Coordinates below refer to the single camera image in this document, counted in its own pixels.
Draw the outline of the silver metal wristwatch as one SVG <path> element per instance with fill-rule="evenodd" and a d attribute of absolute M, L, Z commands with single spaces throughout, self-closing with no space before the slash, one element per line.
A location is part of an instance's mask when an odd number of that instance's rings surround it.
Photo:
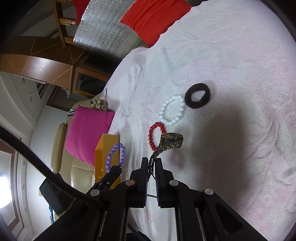
<path fill-rule="evenodd" d="M 149 159 L 148 178 L 154 173 L 154 162 L 156 158 L 167 150 L 179 149 L 183 144 L 183 140 L 183 135 L 179 133 L 165 133 L 161 135 L 159 145 Z"/>

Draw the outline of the black hair scrunchie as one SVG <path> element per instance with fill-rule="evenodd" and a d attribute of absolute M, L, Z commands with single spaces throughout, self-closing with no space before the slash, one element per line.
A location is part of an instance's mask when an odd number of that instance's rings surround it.
<path fill-rule="evenodd" d="M 192 109 L 198 109 L 205 106 L 211 97 L 209 87 L 204 83 L 192 85 L 185 93 L 185 104 Z"/>

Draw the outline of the beige leather sofa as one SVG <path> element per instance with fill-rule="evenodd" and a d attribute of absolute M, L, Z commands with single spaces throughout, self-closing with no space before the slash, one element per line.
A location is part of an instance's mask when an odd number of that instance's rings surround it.
<path fill-rule="evenodd" d="M 57 128 L 52 149 L 51 170 L 55 174 L 60 174 L 62 179 L 73 188 L 86 193 L 94 184 L 94 166 L 66 151 L 67 130 L 72 119 L 72 116 L 67 117 L 67 120 Z"/>

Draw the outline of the orange cardboard box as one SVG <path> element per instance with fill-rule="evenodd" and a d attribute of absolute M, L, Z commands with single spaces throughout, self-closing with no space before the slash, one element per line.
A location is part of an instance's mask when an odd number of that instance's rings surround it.
<path fill-rule="evenodd" d="M 95 168 L 94 168 L 95 182 L 99 182 L 107 173 L 106 171 L 107 156 L 109 155 L 109 152 L 114 147 L 114 145 L 118 143 L 119 143 L 119 137 L 117 135 L 104 133 L 101 136 L 95 149 Z"/>

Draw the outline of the magenta pillow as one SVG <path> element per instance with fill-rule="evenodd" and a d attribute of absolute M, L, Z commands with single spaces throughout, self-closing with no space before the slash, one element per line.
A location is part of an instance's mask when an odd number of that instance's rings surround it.
<path fill-rule="evenodd" d="M 95 149 L 108 133 L 115 113 L 78 106 L 67 130 L 66 151 L 78 160 L 95 165 Z"/>

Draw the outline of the beige fringed cloth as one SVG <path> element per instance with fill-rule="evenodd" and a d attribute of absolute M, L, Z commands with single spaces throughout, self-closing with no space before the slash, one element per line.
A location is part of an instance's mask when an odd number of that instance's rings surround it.
<path fill-rule="evenodd" d="M 101 111 L 107 111 L 108 103 L 103 100 L 96 100 L 95 98 L 90 99 L 90 108 L 98 109 Z"/>

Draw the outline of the pink white towel blanket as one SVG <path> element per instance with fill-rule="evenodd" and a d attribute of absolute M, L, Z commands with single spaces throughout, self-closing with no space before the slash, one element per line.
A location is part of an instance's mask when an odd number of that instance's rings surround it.
<path fill-rule="evenodd" d="M 284 240 L 295 224 L 295 41 L 261 1 L 203 2 L 122 60 L 104 91 L 109 132 L 126 147 L 122 180 L 151 156 L 148 130 L 165 101 L 196 83 L 210 101 L 166 127 L 184 142 L 161 154 L 164 168 Z"/>

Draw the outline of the curved wooden cabinet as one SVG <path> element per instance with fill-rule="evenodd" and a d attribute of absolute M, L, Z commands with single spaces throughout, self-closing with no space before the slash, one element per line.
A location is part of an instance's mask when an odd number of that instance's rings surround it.
<path fill-rule="evenodd" d="M 78 77 L 87 75 L 106 83 L 111 75 L 85 65 L 91 53 L 58 39 L 20 36 L 1 46 L 1 72 L 31 78 L 84 97 L 94 95 L 78 88 Z"/>

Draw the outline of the silver foil insulation mat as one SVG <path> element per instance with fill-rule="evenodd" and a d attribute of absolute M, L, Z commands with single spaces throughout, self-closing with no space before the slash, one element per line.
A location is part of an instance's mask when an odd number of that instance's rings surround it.
<path fill-rule="evenodd" d="M 120 20 L 135 1 L 90 1 L 75 33 L 73 43 L 115 59 L 146 44 Z"/>

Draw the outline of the wooden stair railing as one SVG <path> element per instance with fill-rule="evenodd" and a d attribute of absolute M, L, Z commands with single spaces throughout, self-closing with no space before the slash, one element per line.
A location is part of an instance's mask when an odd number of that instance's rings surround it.
<path fill-rule="evenodd" d="M 71 1 L 61 1 L 53 0 L 53 14 L 55 22 L 57 25 L 57 30 L 64 47 L 68 45 L 73 45 L 73 36 L 68 35 L 66 27 L 67 26 L 76 26 L 77 20 L 75 18 L 65 17 L 63 15 L 62 3 L 71 2 Z"/>

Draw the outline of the large red cushion behind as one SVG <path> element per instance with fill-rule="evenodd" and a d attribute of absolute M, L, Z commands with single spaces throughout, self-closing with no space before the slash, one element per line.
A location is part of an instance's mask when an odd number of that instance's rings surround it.
<path fill-rule="evenodd" d="M 72 2 L 76 11 L 76 23 L 79 25 L 90 0 L 73 0 Z"/>

